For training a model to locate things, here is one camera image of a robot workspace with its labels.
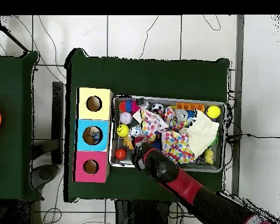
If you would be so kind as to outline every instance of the yellow smiley face ball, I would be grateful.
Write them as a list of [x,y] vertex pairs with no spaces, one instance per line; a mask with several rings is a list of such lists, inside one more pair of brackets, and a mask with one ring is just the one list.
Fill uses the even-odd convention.
[[128,126],[125,124],[120,124],[117,129],[116,133],[120,138],[124,138],[128,135]]
[[218,106],[210,106],[206,114],[209,118],[218,118],[221,114],[221,110]]

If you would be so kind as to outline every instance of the toy block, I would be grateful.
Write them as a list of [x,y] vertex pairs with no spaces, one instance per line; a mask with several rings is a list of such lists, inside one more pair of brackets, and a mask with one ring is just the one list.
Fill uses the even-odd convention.
[[[77,151],[106,151],[109,141],[109,121],[102,120],[80,120],[78,119]],[[98,143],[91,143],[90,132],[95,127],[99,131]]]
[[108,152],[77,151],[74,169],[75,182],[105,183],[110,170]]
[[204,112],[204,104],[199,104],[199,103],[177,102],[176,108],[184,109],[184,110],[192,110],[192,111],[194,109],[197,109],[199,111]]
[[79,119],[110,120],[113,93],[110,89],[77,88]]

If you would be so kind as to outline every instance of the green table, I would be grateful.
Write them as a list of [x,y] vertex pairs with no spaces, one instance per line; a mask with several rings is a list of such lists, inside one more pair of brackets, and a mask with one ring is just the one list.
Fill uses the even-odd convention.
[[[110,167],[105,183],[72,182],[76,88],[106,88],[115,95],[138,95],[226,102],[228,59],[156,61],[86,57],[73,49],[66,59],[65,201],[76,198],[116,198],[179,201],[135,168]],[[222,174],[190,172],[211,190],[222,189]]]
[[32,160],[32,71],[39,54],[0,56],[0,199],[38,200],[29,183]]

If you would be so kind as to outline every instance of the small yellow toy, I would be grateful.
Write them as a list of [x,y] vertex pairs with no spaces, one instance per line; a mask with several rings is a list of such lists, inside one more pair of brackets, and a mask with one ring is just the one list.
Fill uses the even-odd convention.
[[213,165],[214,163],[214,161],[212,160],[212,157],[214,156],[213,151],[211,149],[206,149],[204,151],[204,156],[205,156],[205,162]]
[[221,110],[218,106],[208,107],[206,114],[209,118],[218,118],[221,114]]
[[128,135],[128,126],[125,124],[120,124],[117,129],[116,133],[120,138],[124,138]]
[[124,137],[124,146],[128,147],[129,149],[134,149],[133,144],[132,144],[132,139],[128,136]]

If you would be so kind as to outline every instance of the orange toy block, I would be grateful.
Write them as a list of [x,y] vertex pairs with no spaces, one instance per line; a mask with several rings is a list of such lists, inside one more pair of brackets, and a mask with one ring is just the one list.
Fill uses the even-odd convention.
[[187,103],[187,102],[177,102],[176,103],[177,109],[184,109],[184,110],[194,110],[197,109],[204,113],[204,104],[199,103]]

